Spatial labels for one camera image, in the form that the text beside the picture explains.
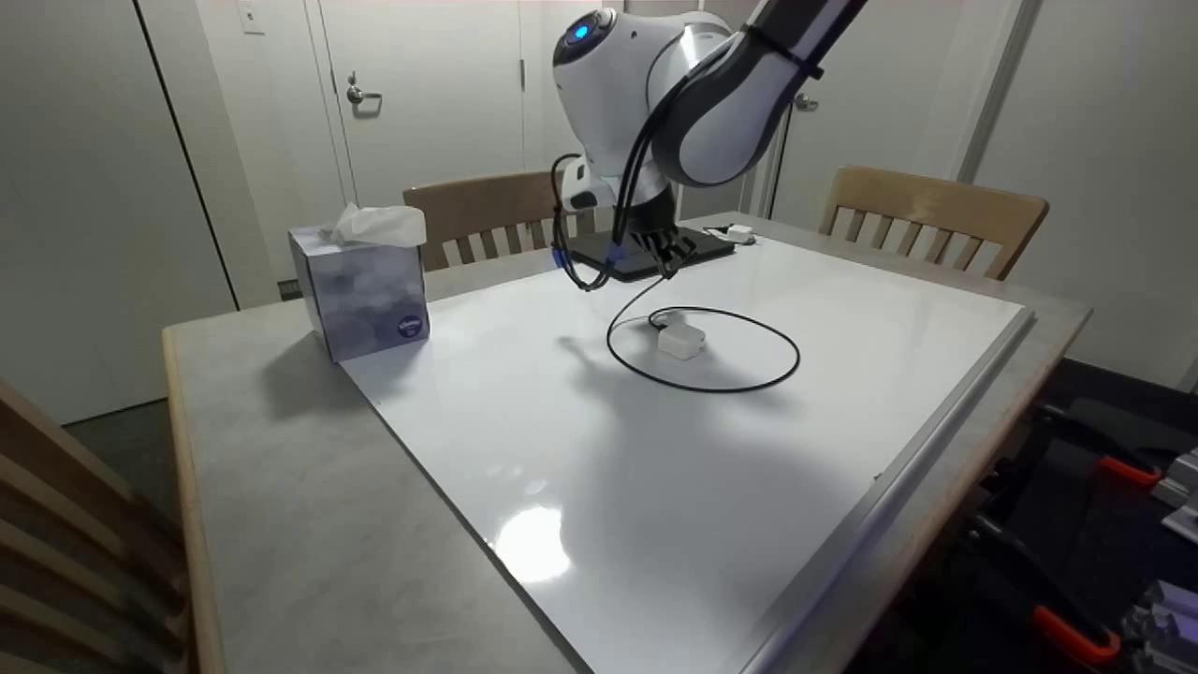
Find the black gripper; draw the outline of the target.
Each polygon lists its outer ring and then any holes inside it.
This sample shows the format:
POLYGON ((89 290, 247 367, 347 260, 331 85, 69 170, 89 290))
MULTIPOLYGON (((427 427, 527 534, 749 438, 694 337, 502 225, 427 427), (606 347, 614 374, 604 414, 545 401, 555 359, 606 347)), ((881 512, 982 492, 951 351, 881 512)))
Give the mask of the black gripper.
POLYGON ((618 213, 606 261, 618 278, 673 278, 681 268, 673 190, 659 190, 655 197, 618 213))

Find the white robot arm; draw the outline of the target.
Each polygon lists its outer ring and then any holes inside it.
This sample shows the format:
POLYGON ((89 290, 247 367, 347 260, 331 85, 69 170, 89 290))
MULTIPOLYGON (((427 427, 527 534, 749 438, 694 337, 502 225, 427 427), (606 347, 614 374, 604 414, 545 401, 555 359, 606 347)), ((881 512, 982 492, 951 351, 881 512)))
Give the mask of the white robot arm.
POLYGON ((710 12, 633 14, 594 7, 555 42, 555 85, 579 144, 550 170, 555 216, 614 213, 611 243, 578 275, 579 250, 555 233, 555 261, 584 292, 620 275, 633 250, 673 278, 698 247, 673 225, 673 188, 724 188, 766 151, 784 107, 862 14, 865 0, 759 0, 729 30, 710 12))

